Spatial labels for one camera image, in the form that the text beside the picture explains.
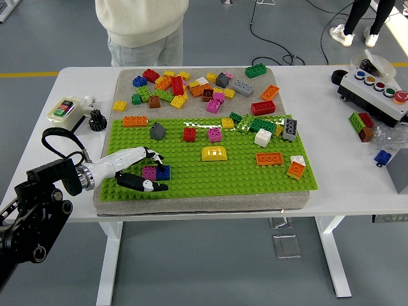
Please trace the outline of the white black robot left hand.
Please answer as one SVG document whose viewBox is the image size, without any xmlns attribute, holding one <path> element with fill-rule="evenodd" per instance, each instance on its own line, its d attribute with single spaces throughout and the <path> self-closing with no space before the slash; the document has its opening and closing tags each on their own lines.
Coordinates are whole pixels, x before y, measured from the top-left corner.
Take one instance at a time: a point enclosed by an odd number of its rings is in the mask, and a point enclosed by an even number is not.
<svg viewBox="0 0 408 306">
<path fill-rule="evenodd" d="M 168 186 L 153 182 L 149 179 L 124 173 L 123 170 L 139 163 L 145 158 L 153 160 L 161 171 L 164 171 L 164 157 L 156 151 L 147 147 L 134 147 L 130 149 L 121 149 L 113 154 L 105 156 L 95 163 L 84 164 L 91 173 L 89 187 L 99 186 L 104 179 L 114 178 L 118 185 L 128 189 L 143 192 L 167 191 Z"/>
</svg>

